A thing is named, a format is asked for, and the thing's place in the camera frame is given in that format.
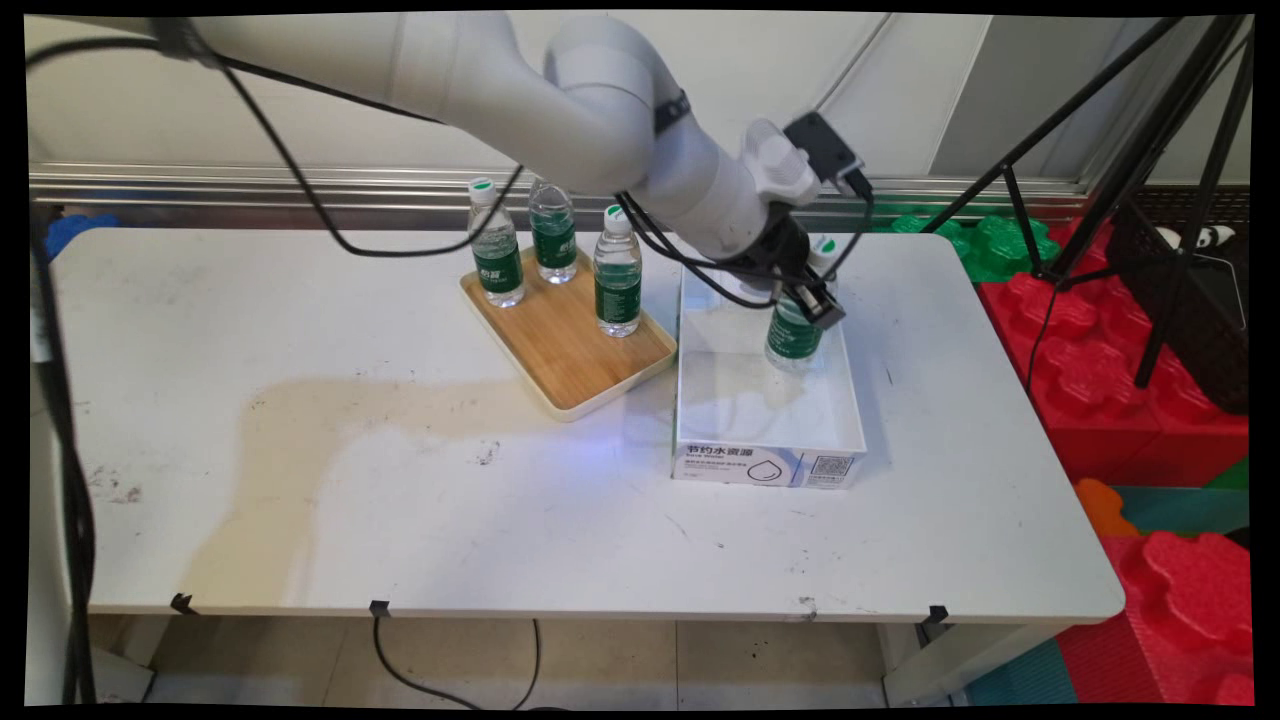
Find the white robotic arm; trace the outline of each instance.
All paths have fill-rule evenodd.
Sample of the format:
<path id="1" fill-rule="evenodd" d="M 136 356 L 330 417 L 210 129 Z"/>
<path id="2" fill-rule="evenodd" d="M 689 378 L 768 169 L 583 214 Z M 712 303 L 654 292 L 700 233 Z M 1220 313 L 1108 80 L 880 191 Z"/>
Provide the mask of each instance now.
<path id="1" fill-rule="evenodd" d="M 74 19 L 148 32 L 137 18 Z M 193 23 L 221 55 L 439 119 L 571 191 L 627 191 L 712 260 L 804 272 L 806 238 L 786 210 L 817 197 L 822 181 L 812 159 L 763 119 L 749 127 L 741 158 L 731 158 L 698 126 L 649 41 L 621 20 L 566 22 L 543 74 L 525 63 L 500 12 Z M 806 315 L 833 324 L 842 311 L 818 295 L 804 297 Z"/>

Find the white table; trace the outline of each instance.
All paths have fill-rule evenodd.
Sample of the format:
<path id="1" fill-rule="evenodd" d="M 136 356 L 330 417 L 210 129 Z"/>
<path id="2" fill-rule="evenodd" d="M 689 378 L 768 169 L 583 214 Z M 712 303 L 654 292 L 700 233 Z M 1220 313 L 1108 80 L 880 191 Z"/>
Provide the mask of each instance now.
<path id="1" fill-rule="evenodd" d="M 645 261 L 644 306 L 675 332 L 678 268 Z M 675 370 L 553 421 L 465 306 L 470 268 L 310 231 L 78 237 L 54 270 L 91 609 L 906 624 L 882 633 L 893 705 L 1121 610 L 946 241 L 867 236 L 841 275 L 869 446 L 847 492 L 669 479 Z M 932 605 L 956 625 L 902 646 Z"/>

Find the cardboard box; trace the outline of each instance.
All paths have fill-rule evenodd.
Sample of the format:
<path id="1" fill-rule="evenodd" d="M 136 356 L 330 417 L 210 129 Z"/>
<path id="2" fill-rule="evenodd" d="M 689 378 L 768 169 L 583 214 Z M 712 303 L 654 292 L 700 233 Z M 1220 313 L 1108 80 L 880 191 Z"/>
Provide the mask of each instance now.
<path id="1" fill-rule="evenodd" d="M 712 275 L 736 287 L 724 273 Z M 826 332 L 814 366 L 788 373 L 764 356 L 771 316 L 684 270 L 672 478 L 822 489 L 852 483 L 867 442 L 845 334 L 838 325 Z"/>

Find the water bottle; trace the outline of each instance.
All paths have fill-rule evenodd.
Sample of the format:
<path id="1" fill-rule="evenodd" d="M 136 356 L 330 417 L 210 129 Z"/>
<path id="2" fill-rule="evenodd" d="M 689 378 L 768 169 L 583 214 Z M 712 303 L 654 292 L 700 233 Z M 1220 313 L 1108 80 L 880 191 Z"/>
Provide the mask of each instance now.
<path id="1" fill-rule="evenodd" d="M 826 273 L 840 255 L 840 243 L 827 237 L 818 237 L 809 250 L 809 265 L 819 275 Z M 833 288 L 835 278 L 827 283 Z M 805 319 L 800 306 L 783 295 L 773 307 L 769 320 L 769 333 L 764 343 L 764 356 L 769 363 L 788 373 L 804 373 L 817 366 L 818 347 L 822 345 L 822 328 Z"/>
<path id="2" fill-rule="evenodd" d="M 640 327 L 640 245 L 618 205 L 604 211 L 604 232 L 595 242 L 595 324 L 611 337 Z"/>
<path id="3" fill-rule="evenodd" d="M 534 228 L 538 274 L 552 284 L 573 279 L 577 241 L 568 193 L 543 178 L 535 179 L 529 190 L 529 224 Z"/>
<path id="4" fill-rule="evenodd" d="M 489 178 L 476 178 L 467 186 L 471 196 L 471 222 L 467 232 L 475 232 L 489 210 L 498 202 L 498 190 Z M 471 243 L 480 287 L 490 305 L 511 307 L 525 297 L 525 270 L 520 264 L 516 245 L 516 225 L 507 209 L 498 205 L 480 237 Z"/>

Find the wooden tray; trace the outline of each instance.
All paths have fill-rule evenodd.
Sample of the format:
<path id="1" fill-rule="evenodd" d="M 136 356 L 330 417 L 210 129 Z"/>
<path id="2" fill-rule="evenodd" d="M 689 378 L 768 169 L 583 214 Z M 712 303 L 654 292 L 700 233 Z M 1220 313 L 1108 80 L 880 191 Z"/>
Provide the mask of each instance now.
<path id="1" fill-rule="evenodd" d="M 538 274 L 534 249 L 521 254 L 525 299 L 515 307 L 494 307 L 476 273 L 458 284 L 471 309 L 532 384 L 553 418 L 571 423 L 621 396 L 672 364 L 676 340 L 640 310 L 640 327 L 623 338 L 595 324 L 591 260 L 577 254 L 577 274 L 553 286 Z"/>

